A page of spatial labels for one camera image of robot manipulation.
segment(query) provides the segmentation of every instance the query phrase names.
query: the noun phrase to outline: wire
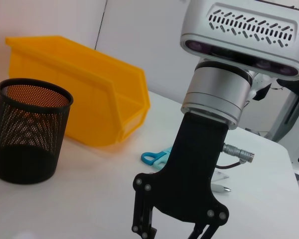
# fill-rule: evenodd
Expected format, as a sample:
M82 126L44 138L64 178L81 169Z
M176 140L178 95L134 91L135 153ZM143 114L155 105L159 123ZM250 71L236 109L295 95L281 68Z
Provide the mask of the wire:
M246 104L245 104L245 106L244 107L246 107L248 104L250 103L250 101L246 101Z
M227 166L216 165L216 168L218 168L218 169L230 169L230 168L237 167L239 165L240 165L240 162L237 162L237 163L233 163L233 164L230 164L230 165L227 165Z
M102 20L101 20L101 24L100 24L100 28L99 28L99 34L98 34L98 38L96 39L96 43L95 43L95 47L94 50L96 50L96 46L98 44L99 41L99 37L100 37L100 33L101 33L101 28L102 28L102 24L103 24L103 19L104 19L104 14L105 14L105 10L106 10L106 6L108 5L108 0L106 0L105 2L105 7L104 7L104 11L103 11L103 16L102 16Z

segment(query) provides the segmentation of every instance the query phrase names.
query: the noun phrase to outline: camera lens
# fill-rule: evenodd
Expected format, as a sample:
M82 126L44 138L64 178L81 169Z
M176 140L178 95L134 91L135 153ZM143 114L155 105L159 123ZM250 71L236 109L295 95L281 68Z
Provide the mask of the camera lens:
M256 63L256 66L261 69L270 69L271 65L269 61L260 60Z
M280 71L285 75L289 75L291 73L291 69L289 67L282 67L280 68Z
M191 41L188 44L188 48L193 50L193 51L201 51L202 50L202 45L200 42L197 41Z
M212 48L211 55L222 59L230 60L230 61L235 60L235 53L232 50L225 49L222 47L214 46Z

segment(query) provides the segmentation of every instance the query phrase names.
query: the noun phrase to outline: cable connector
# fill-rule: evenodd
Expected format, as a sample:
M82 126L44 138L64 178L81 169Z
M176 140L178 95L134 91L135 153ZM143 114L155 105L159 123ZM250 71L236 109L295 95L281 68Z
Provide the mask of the cable connector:
M229 145L229 144L224 144L223 152L228 155L238 157L241 164L246 163L246 162L251 163L251 162L253 162L253 159L255 157L254 153L239 149L239 148Z

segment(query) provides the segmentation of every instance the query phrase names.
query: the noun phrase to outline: screw head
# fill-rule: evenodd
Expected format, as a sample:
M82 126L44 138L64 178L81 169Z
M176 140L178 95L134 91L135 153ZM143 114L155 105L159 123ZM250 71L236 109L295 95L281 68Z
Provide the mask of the screw head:
M145 185L145 191L150 191L151 190L151 186L150 184L146 184Z
M140 178L138 178L138 179L136 180L136 184L137 184L137 185L141 185L141 184L142 184L142 180L141 180Z
M215 213L214 213L213 210L208 210L208 211L207 211L207 215L208 215L210 218L212 218L212 217L214 217Z
M219 218L220 218L221 220L225 220L225 219L227 218L226 213L221 212L221 213L219 214Z
M148 238L148 234L147 233L142 233L142 238L143 239L147 239Z

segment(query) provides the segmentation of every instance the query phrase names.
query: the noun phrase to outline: black mesh cup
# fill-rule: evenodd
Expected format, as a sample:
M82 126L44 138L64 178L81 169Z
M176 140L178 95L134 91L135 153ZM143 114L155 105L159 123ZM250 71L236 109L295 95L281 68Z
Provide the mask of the black mesh cup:
M42 182L56 169L73 97L32 79L0 83L0 178Z

